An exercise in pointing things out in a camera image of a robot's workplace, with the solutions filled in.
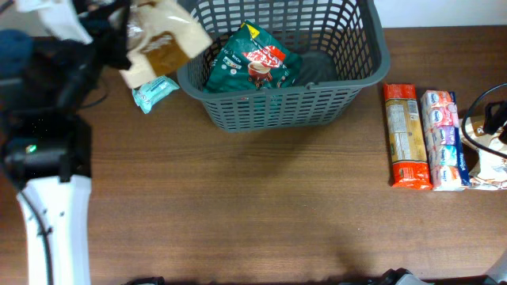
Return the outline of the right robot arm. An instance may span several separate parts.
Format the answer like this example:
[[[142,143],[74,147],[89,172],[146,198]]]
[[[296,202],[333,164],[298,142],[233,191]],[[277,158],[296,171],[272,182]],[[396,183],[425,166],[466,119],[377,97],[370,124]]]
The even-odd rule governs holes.
[[[489,103],[486,106],[486,121],[483,130],[494,133],[506,123],[506,102]],[[506,252],[494,263],[485,275],[451,279],[421,280],[405,268],[389,269],[375,281],[378,285],[506,285]]]

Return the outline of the orange biscuit package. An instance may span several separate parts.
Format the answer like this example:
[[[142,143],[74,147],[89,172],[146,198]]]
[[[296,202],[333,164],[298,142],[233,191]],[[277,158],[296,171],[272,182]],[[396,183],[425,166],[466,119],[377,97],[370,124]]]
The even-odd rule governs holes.
[[[415,86],[384,84],[383,95],[393,185],[415,190],[432,189]]]

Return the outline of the light teal wipes packet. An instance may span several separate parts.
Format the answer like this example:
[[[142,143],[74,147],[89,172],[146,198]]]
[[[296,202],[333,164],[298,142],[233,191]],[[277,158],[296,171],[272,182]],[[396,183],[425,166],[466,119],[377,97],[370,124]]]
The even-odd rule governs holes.
[[[135,104],[140,107],[144,114],[148,114],[154,105],[178,89],[180,87],[173,79],[160,76],[137,89],[133,89],[132,96]]]

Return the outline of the beige brown snack bag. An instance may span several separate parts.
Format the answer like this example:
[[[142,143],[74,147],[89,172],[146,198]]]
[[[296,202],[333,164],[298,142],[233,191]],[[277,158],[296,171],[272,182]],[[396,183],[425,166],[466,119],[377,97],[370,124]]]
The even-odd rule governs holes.
[[[134,1],[128,20],[131,67],[120,74],[135,89],[173,73],[211,44],[202,25],[174,0]]]
[[[468,118],[465,123],[465,132],[477,143],[506,154],[506,144],[498,139],[502,128],[499,128],[494,135],[488,135],[483,130],[484,121],[483,116]],[[479,149],[464,136],[462,130],[459,130],[459,135],[461,142],[478,154],[478,162],[469,172],[471,189],[483,191],[506,190],[506,159]]]

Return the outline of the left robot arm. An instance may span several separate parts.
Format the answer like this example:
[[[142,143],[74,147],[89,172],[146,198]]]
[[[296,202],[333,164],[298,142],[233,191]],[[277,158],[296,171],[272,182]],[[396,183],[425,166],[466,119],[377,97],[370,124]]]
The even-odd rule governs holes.
[[[1,167],[25,223],[31,284],[88,284],[92,129],[79,115],[105,67],[127,70],[128,1],[18,1],[52,37],[1,32]]]

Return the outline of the green Nescafe coffee bag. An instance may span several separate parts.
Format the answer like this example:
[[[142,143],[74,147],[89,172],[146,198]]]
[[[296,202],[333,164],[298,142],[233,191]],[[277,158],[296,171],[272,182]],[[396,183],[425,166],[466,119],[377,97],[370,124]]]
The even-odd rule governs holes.
[[[292,86],[303,58],[256,24],[241,24],[212,62],[205,93]]]

